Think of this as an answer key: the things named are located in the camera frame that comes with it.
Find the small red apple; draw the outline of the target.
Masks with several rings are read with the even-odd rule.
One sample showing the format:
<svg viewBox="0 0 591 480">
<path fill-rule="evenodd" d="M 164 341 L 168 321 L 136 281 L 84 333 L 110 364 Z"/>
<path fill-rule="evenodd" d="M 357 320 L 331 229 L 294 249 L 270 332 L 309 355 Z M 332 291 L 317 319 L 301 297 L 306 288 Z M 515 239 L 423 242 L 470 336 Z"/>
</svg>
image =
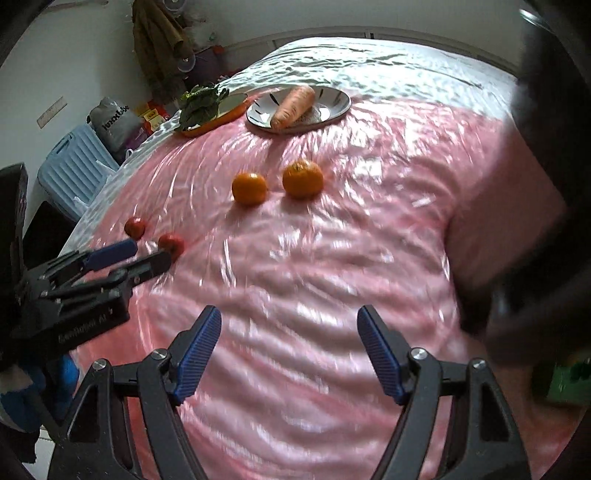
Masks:
<svg viewBox="0 0 591 480">
<path fill-rule="evenodd" d="M 175 263 L 185 250 L 183 238 L 174 233 L 162 234 L 157 240 L 157 246 L 169 254 L 172 263 Z"/>
<path fill-rule="evenodd" d="M 124 224 L 124 233 L 134 240 L 139 241 L 145 234 L 147 223 L 138 216 L 130 217 Z"/>
</svg>

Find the small red apple far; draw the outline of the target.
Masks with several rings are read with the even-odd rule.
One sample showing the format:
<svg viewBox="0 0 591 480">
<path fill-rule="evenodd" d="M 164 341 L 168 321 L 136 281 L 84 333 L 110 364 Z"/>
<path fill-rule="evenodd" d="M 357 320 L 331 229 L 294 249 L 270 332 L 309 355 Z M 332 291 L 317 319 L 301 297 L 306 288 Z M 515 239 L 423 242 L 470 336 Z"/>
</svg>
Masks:
<svg viewBox="0 0 591 480">
<path fill-rule="evenodd" d="M 124 233 L 134 240 L 139 241 L 145 234 L 147 223 L 138 216 L 130 217 L 124 224 Z"/>
</svg>

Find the pink plastic sheet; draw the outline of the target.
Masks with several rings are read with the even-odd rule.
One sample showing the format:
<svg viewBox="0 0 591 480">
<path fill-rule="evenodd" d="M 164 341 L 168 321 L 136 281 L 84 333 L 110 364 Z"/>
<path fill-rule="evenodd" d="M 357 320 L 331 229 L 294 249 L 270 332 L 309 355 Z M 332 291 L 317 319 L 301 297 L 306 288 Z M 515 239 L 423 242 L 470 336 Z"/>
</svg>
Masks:
<svg viewBox="0 0 591 480">
<path fill-rule="evenodd" d="M 412 344 L 464 361 L 448 258 L 369 251 L 325 262 L 252 262 L 191 248 L 133 294 L 130 320 L 80 347 L 81 367 L 115 364 L 167 345 L 212 304 L 221 337 L 197 393 L 180 409 L 212 479 L 366 479 L 400 411 L 356 333 L 373 304 Z"/>
</svg>

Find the smooth round orange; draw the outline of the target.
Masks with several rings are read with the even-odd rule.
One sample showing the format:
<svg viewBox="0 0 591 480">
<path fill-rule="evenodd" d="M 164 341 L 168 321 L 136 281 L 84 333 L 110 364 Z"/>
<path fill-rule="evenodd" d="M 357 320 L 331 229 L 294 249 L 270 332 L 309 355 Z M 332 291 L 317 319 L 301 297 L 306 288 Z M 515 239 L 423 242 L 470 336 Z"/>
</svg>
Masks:
<svg viewBox="0 0 591 480">
<path fill-rule="evenodd" d="M 239 205 L 253 207 L 266 201 L 267 184 L 262 175 L 242 172 L 231 183 L 233 199 Z"/>
</svg>

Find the light blue suitcase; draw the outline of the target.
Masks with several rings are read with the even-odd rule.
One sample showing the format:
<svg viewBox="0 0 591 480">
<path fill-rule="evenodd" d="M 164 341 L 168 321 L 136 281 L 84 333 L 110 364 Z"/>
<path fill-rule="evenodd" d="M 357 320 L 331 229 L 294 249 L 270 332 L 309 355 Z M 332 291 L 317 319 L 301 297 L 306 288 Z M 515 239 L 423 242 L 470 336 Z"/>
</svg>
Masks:
<svg viewBox="0 0 591 480">
<path fill-rule="evenodd" d="M 77 222 L 118 168 L 93 128 L 83 124 L 53 147 L 37 180 L 55 207 Z"/>
</svg>

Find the white black striped plate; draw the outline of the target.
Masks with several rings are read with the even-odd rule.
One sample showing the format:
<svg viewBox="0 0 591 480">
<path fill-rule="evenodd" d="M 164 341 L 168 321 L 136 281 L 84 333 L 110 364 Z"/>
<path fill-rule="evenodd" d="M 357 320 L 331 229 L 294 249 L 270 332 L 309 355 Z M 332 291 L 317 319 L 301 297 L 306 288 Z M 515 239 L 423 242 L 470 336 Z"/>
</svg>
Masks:
<svg viewBox="0 0 591 480">
<path fill-rule="evenodd" d="M 249 124 L 260 130 L 280 135 L 301 134 L 334 123 L 349 112 L 352 100 L 344 91 L 328 86 L 310 86 L 315 90 L 315 104 L 288 128 L 273 130 L 270 120 L 291 89 L 303 85 L 288 85 L 259 95 L 246 111 Z"/>
</svg>

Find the grey printed bag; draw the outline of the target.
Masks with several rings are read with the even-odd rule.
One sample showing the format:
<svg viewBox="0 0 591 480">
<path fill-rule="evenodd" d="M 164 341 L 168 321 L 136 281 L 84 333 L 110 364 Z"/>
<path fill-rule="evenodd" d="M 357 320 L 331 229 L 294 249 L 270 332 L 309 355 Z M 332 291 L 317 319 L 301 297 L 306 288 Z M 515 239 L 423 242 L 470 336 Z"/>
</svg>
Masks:
<svg viewBox="0 0 591 480">
<path fill-rule="evenodd" d="M 103 97 L 89 112 L 87 120 L 111 153 L 119 151 L 142 125 L 128 105 L 110 97 Z"/>
</svg>

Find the dark green hexagonal tray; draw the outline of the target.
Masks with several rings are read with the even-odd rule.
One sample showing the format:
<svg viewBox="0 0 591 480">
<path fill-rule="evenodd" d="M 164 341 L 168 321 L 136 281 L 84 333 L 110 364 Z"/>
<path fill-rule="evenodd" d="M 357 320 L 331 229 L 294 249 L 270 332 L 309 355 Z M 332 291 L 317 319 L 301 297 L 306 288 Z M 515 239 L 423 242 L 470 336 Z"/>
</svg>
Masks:
<svg viewBox="0 0 591 480">
<path fill-rule="evenodd" d="M 572 354 L 552 369 L 545 399 L 554 404 L 590 406 L 590 352 Z"/>
</svg>

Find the carrot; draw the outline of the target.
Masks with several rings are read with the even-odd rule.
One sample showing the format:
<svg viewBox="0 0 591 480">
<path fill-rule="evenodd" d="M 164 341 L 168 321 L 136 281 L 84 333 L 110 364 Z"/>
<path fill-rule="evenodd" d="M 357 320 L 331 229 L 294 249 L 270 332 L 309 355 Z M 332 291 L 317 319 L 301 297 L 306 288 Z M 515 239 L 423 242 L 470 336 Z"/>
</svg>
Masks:
<svg viewBox="0 0 591 480">
<path fill-rule="evenodd" d="M 287 93 L 270 120 L 270 128 L 283 130 L 294 124 L 315 104 L 315 90 L 308 85 L 297 86 Z"/>
</svg>

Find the large orange with stem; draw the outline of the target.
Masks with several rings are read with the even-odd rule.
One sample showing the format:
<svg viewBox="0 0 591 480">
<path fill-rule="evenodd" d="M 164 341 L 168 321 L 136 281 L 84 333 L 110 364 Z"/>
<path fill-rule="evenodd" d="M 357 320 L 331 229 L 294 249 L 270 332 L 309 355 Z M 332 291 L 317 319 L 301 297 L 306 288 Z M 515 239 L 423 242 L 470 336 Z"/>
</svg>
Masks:
<svg viewBox="0 0 591 480">
<path fill-rule="evenodd" d="M 305 159 L 291 163 L 283 171 L 283 189 L 297 200 L 318 196 L 325 185 L 325 177 L 317 163 Z"/>
</svg>

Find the small red apple middle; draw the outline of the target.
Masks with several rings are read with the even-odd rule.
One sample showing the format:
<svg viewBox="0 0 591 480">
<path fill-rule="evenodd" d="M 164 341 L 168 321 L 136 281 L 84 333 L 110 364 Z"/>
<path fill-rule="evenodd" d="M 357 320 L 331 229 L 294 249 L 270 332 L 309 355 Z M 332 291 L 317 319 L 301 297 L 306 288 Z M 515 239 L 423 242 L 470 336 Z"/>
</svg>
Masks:
<svg viewBox="0 0 591 480">
<path fill-rule="evenodd" d="M 157 240 L 157 246 L 169 254 L 172 263 L 175 263 L 185 250 L 183 238 L 174 233 L 162 234 Z"/>
</svg>

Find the green leafy vegetable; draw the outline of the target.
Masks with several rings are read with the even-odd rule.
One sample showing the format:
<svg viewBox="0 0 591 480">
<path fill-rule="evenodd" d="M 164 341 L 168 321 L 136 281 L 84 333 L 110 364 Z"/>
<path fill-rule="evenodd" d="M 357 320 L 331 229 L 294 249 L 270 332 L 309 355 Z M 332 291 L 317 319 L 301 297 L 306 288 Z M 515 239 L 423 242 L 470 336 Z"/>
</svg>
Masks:
<svg viewBox="0 0 591 480">
<path fill-rule="evenodd" d="M 213 120 L 219 110 L 219 104 L 229 95 L 228 88 L 208 84 L 194 86 L 181 95 L 179 102 L 179 129 L 188 130 Z"/>
</svg>

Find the yellow red toy box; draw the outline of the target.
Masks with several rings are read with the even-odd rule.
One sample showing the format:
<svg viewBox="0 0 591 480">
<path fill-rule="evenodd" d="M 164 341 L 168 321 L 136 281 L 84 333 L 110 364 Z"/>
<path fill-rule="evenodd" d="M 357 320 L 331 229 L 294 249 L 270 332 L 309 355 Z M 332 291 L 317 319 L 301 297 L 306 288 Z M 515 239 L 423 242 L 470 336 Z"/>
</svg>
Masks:
<svg viewBox="0 0 591 480">
<path fill-rule="evenodd" d="M 170 119 L 165 108 L 154 100 L 136 106 L 134 113 L 142 121 L 142 127 L 148 136 L 151 136 L 165 121 Z"/>
</svg>

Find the orange plate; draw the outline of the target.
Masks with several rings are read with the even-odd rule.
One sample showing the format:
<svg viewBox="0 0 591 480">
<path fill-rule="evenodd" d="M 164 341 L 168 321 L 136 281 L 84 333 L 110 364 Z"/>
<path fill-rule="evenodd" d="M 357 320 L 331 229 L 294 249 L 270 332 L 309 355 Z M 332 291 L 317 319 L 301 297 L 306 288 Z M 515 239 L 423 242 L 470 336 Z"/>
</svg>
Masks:
<svg viewBox="0 0 591 480">
<path fill-rule="evenodd" d="M 216 118 L 212 119 L 204 123 L 204 125 L 200 125 L 197 127 L 192 127 L 187 130 L 180 130 L 179 133 L 185 138 L 197 138 L 200 137 L 210 131 L 213 131 L 221 126 L 224 126 L 228 123 L 231 123 L 235 120 L 238 120 L 242 117 L 247 109 L 249 109 L 250 105 L 252 105 L 253 98 L 249 95 L 243 95 L 242 102 L 237 104 L 232 109 L 224 112 L 221 115 L 218 115 Z"/>
</svg>

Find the brown hanging coat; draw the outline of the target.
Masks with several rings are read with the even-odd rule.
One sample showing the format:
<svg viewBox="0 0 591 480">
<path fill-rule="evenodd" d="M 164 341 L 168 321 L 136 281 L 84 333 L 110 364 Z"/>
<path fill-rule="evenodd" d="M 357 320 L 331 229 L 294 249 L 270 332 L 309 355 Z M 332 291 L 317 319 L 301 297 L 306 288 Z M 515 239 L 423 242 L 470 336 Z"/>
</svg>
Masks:
<svg viewBox="0 0 591 480">
<path fill-rule="evenodd" d="M 193 54 L 190 40 L 162 1 L 135 0 L 131 15 L 134 51 L 152 98 L 172 103 L 185 91 L 178 62 Z"/>
</svg>

